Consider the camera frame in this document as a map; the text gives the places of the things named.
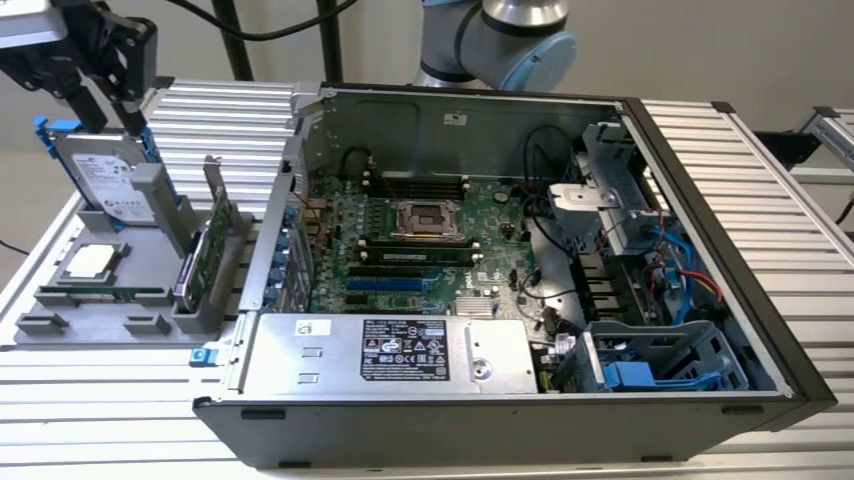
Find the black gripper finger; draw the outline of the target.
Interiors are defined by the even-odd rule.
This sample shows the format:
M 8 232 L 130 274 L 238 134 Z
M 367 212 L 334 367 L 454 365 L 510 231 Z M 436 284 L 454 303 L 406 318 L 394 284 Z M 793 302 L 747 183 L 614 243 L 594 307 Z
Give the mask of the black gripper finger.
M 75 60 L 66 52 L 58 48 L 4 49 L 1 71 L 27 91 L 44 90 L 58 101 L 64 101 L 88 132 L 103 130 L 107 116 L 83 85 Z
M 142 17 L 103 14 L 106 21 L 106 73 L 99 84 L 130 135 L 147 126 L 142 101 L 156 75 L 159 30 Z

